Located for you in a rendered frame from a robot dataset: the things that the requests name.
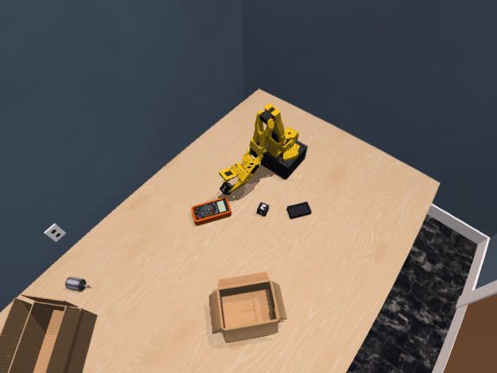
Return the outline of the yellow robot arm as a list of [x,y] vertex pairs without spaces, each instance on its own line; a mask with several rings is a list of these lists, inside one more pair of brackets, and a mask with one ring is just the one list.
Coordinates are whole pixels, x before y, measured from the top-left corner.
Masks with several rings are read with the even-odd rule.
[[[257,113],[255,132],[249,144],[250,148],[242,157],[242,164],[249,174],[255,174],[261,166],[261,159],[264,156],[263,154],[267,152],[268,143],[268,152],[275,158],[283,152],[284,162],[298,157],[300,146],[295,144],[298,133],[288,128],[284,130],[280,111],[272,104],[266,105],[264,109],[265,111]],[[267,125],[265,130],[263,129],[263,123]]]

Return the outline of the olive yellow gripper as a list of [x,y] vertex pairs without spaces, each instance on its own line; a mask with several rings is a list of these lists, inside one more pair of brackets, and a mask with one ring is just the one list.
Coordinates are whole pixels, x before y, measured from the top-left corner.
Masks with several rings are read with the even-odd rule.
[[223,177],[223,182],[228,182],[235,177],[239,178],[236,184],[229,190],[229,193],[232,193],[239,187],[247,184],[252,177],[252,174],[245,171],[245,167],[241,163],[237,162],[235,165],[232,165],[231,168],[220,171],[219,174]]

